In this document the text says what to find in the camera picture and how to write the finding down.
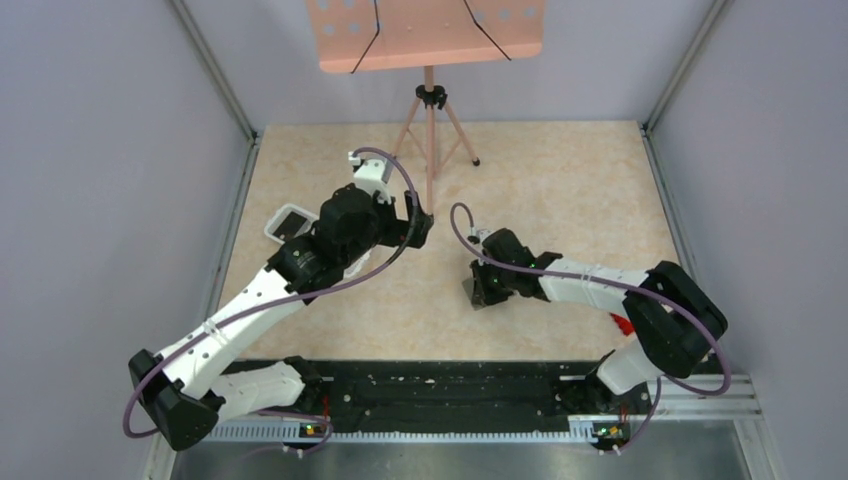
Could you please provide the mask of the grey card holder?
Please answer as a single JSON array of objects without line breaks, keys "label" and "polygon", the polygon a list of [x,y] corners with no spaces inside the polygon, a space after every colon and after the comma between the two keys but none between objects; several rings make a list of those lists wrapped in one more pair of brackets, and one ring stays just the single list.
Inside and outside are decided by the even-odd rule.
[{"label": "grey card holder", "polygon": [[477,303],[476,303],[476,300],[475,300],[475,280],[474,280],[474,278],[469,277],[469,278],[464,279],[461,282],[461,286],[462,286],[462,289],[463,289],[465,296],[468,299],[469,304],[473,308],[475,308]]}]

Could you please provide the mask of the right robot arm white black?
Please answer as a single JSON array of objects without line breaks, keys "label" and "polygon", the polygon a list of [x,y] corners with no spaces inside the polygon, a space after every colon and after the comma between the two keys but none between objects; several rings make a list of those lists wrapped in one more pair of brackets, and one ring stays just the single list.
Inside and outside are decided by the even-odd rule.
[{"label": "right robot arm white black", "polygon": [[475,256],[471,301],[477,307],[520,295],[586,305],[631,325],[634,340],[603,357],[589,375],[612,395],[661,376],[689,377],[728,329],[717,305],[671,261],[625,270],[555,252],[534,255],[506,228],[460,242]]}]

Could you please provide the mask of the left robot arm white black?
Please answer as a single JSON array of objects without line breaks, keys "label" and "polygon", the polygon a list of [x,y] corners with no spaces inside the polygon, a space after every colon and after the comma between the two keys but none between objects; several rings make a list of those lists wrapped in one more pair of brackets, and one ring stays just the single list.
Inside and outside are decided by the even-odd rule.
[{"label": "left robot arm white black", "polygon": [[229,373],[230,365],[271,327],[317,297],[346,287],[344,273],[376,246],[420,249],[434,218],[405,191],[407,219],[395,201],[352,184],[336,190],[308,230],[286,239],[243,290],[184,339],[129,361],[134,401],[175,451],[218,424],[271,407],[310,408],[322,380],[299,356]]}]

